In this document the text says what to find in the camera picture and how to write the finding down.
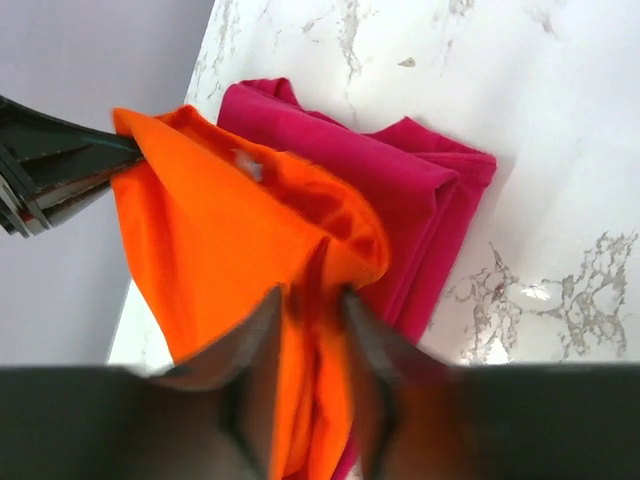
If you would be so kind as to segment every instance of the white marble countertop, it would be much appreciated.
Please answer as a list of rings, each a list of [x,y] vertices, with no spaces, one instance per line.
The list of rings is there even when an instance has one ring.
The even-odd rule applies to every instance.
[[[217,0],[186,101],[285,76],[359,131],[408,115],[499,157],[422,345],[456,362],[640,358],[640,3]],[[132,285],[110,362],[170,361]]]

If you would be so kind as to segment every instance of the white wall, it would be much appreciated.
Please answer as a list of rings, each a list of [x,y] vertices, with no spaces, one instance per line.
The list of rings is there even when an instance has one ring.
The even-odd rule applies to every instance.
[[[4,0],[0,94],[111,130],[182,103],[213,0]],[[0,231],[0,364],[102,363],[129,281],[111,194],[25,240]]]

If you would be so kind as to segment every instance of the folded cloth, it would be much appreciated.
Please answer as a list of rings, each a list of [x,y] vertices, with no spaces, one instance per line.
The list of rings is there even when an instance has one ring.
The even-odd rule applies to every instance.
[[[218,125],[294,152],[358,189],[380,216],[392,264],[360,292],[374,311],[416,343],[430,319],[495,159],[405,118],[361,135],[305,111],[286,79],[245,81],[224,95]],[[353,442],[334,480],[353,465]]]

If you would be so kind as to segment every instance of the orange cloth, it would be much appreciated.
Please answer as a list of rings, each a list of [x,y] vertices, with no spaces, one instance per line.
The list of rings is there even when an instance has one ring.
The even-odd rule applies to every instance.
[[[329,479],[352,420],[338,294],[386,271],[377,216],[326,171],[228,133],[193,107],[113,115],[147,160],[112,185],[129,267],[171,355],[220,337],[283,284],[270,477]],[[236,166],[237,149],[262,165],[262,181]]]

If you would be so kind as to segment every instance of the pink fabric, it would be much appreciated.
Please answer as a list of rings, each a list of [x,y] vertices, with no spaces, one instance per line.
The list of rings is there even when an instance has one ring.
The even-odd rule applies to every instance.
[[[386,228],[392,263],[360,293],[380,318],[416,343],[491,182],[495,159],[409,118],[377,133],[354,133],[305,111],[286,79],[231,86],[218,125],[322,165],[366,197]],[[349,440],[333,480],[346,476],[356,456]]]

